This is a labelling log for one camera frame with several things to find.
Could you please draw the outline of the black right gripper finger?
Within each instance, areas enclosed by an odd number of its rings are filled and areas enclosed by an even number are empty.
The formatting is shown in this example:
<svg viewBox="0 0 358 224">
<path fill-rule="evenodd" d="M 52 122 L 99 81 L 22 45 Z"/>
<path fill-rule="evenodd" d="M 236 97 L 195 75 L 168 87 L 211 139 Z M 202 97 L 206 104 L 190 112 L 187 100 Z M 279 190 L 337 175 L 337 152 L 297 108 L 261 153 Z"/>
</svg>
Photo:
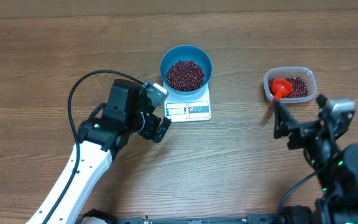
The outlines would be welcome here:
<svg viewBox="0 0 358 224">
<path fill-rule="evenodd" d="M 319 109 L 323 109 L 326 106 L 327 102 L 328 102 L 328 98 L 323 94 L 319 94 L 316 97 L 316 103 L 318 104 Z"/>
<path fill-rule="evenodd" d="M 275 115 L 274 138 L 279 139 L 290 135 L 297 124 L 296 119 L 279 100 L 273 101 L 273 108 Z"/>
</svg>

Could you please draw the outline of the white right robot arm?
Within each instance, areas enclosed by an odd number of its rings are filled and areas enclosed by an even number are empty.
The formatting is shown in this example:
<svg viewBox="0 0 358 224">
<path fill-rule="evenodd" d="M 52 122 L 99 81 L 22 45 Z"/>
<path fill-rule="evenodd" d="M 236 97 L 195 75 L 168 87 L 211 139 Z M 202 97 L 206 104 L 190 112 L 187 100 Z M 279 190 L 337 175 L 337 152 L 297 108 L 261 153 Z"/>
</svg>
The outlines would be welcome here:
<svg viewBox="0 0 358 224">
<path fill-rule="evenodd" d="M 273 101 L 274 138 L 288 138 L 290 150 L 302 149 L 313 173 L 294 185 L 282 198 L 275 223 L 358 223 L 358 143 L 344 149 L 336 141 L 349 129 L 355 103 L 348 98 L 316 98 L 318 118 L 298 122 L 283 103 Z M 301 185 L 317 177 L 323 193 L 315 209 L 287 206 L 288 197 Z"/>
</svg>

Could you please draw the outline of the orange plastic measuring scoop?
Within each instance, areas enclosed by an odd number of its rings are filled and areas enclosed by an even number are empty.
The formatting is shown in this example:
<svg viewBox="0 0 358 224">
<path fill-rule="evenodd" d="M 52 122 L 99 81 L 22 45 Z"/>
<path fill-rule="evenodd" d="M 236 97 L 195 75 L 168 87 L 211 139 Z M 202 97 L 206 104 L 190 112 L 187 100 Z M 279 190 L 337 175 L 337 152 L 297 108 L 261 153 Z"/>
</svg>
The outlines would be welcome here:
<svg viewBox="0 0 358 224">
<path fill-rule="evenodd" d="M 272 83 L 272 91 L 274 93 L 274 97 L 269 106 L 270 111 L 273 111 L 274 101 L 280 101 L 282 97 L 288 96 L 293 91 L 293 86 L 284 78 L 276 78 Z"/>
</svg>

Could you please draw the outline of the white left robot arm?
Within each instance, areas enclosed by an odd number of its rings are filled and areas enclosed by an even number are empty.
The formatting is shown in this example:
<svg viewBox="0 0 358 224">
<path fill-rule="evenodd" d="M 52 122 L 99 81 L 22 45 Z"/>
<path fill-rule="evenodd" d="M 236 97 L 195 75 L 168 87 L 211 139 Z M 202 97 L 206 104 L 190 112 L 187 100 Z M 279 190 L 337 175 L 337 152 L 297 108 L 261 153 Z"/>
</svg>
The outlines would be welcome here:
<svg viewBox="0 0 358 224">
<path fill-rule="evenodd" d="M 97 106 L 76 130 L 71 156 L 29 223 L 74 223 L 100 177 L 130 135 L 159 143 L 171 121 L 153 114 L 168 91 L 158 83 L 117 79 L 109 99 Z"/>
</svg>

